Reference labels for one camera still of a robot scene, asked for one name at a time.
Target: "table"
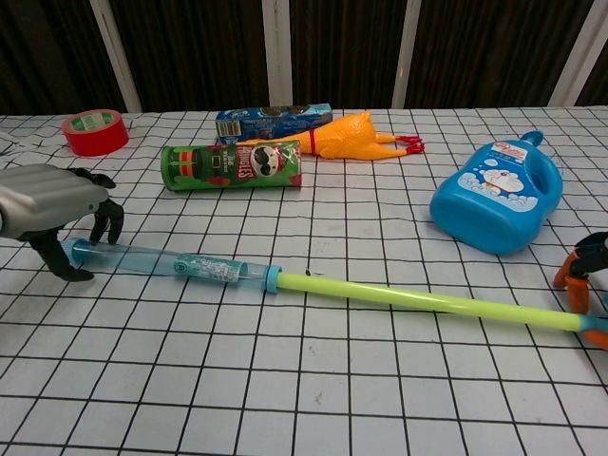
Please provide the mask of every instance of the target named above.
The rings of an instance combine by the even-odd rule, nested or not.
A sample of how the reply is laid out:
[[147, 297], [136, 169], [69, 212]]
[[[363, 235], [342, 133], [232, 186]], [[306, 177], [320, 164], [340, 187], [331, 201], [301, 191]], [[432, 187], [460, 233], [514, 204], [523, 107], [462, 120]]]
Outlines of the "table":
[[[162, 185], [161, 146], [214, 143], [216, 113], [172, 112], [126, 115], [129, 143], [102, 159], [72, 155], [58, 129], [65, 116], [0, 118], [0, 166], [106, 173], [126, 212], [120, 243], [565, 309], [554, 273], [574, 243], [608, 227], [608, 107], [372, 113], [379, 131], [423, 137], [426, 154], [306, 158], [299, 190], [175, 194]], [[477, 146], [534, 128], [564, 196], [529, 248], [486, 255], [433, 225], [437, 184]], [[84, 218], [64, 234], [86, 237], [91, 226]], [[575, 334], [108, 270], [66, 284], [30, 248], [0, 242], [3, 454], [590, 456], [608, 447], [608, 354]], [[605, 271], [593, 285], [599, 311]]]

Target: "bottle label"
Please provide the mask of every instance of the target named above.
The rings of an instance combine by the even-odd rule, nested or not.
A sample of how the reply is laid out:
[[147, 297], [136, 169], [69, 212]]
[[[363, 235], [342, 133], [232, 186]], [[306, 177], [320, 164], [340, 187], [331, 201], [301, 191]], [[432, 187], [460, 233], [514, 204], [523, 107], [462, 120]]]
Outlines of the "bottle label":
[[463, 173], [458, 184], [514, 212], [531, 211], [539, 200], [523, 167], [527, 153], [508, 142], [494, 142], [485, 160]]
[[242, 261], [211, 258], [194, 254], [179, 255], [173, 267], [181, 276], [192, 276], [221, 282], [238, 282]]
[[111, 124], [113, 121], [114, 116], [111, 112], [92, 112], [76, 117], [70, 122], [70, 125], [76, 131], [91, 131]]

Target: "blue detergent bottle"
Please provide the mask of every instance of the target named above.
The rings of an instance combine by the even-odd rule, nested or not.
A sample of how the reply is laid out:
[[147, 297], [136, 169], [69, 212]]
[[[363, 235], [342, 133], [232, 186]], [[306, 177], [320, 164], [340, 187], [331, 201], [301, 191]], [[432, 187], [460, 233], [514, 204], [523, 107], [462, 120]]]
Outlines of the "blue detergent bottle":
[[563, 188], [559, 169], [537, 148], [542, 138], [529, 131], [478, 149], [433, 195], [433, 221], [489, 254], [512, 254], [532, 242]]

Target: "blue box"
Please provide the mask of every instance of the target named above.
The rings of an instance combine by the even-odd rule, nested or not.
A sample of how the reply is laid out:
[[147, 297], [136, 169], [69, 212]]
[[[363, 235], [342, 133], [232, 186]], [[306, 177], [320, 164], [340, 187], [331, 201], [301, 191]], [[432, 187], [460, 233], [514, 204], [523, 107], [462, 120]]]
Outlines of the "blue box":
[[249, 107], [220, 111], [216, 129], [222, 144], [274, 140], [318, 128], [333, 120], [329, 104]]

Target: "green pringles can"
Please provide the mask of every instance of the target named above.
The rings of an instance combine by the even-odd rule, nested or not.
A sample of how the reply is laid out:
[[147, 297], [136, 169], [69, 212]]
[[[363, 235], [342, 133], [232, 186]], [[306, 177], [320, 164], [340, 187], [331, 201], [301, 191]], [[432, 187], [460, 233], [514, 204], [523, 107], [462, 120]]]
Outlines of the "green pringles can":
[[166, 146], [161, 152], [161, 173], [166, 187], [174, 191], [299, 187], [300, 142]]

